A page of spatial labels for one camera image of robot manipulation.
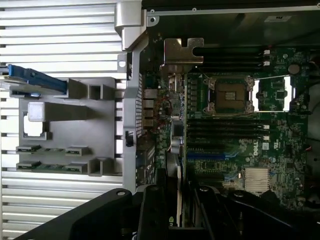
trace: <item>motherboard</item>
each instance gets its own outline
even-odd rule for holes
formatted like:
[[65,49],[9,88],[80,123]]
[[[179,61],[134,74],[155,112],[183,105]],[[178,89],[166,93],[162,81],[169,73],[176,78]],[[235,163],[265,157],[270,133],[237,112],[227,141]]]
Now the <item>motherboard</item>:
[[257,56],[257,72],[204,67],[186,75],[184,165],[199,183],[303,206],[308,54],[275,48]]

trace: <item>blue pcie slot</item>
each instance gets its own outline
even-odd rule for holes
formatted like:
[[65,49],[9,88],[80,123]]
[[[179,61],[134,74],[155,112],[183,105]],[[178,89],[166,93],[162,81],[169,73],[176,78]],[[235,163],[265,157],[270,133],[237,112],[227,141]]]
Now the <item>blue pcie slot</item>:
[[202,159],[202,160],[225,160],[225,154],[212,154],[212,153],[187,153],[188,159]]
[[4,77],[22,80],[30,85],[55,90],[61,94],[67,93],[67,82],[48,76],[31,68],[23,68],[21,66],[9,64],[7,67],[1,67],[0,74]]

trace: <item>cpu socket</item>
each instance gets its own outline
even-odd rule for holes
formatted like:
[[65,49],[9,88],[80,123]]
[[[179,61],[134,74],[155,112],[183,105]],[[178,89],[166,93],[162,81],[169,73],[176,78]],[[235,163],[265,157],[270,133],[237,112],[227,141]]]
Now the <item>cpu socket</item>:
[[208,85],[208,105],[203,111],[214,116],[235,116],[254,112],[252,101],[255,81],[250,76],[214,76]]

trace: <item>heatsink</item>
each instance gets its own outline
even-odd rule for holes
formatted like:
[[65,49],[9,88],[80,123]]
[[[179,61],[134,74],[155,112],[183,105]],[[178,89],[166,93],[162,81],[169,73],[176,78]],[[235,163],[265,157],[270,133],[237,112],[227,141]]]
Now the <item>heatsink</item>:
[[251,193],[264,193],[270,189],[270,170],[262,167],[247,167],[244,188]]

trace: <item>metal panel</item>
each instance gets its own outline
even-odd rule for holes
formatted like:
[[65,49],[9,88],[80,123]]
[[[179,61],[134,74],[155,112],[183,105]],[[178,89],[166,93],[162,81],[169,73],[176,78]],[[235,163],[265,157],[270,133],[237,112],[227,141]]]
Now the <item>metal panel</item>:
[[[121,38],[115,32],[118,1],[0,0],[0,63],[34,68],[56,78],[114,78],[116,97],[126,88],[118,72]],[[122,187],[122,176],[16,171],[19,100],[0,90],[1,207],[0,239],[13,239],[102,193]],[[122,99],[116,99],[117,122],[123,125]],[[117,139],[122,138],[117,130]],[[121,174],[122,140],[115,140],[116,169]]]

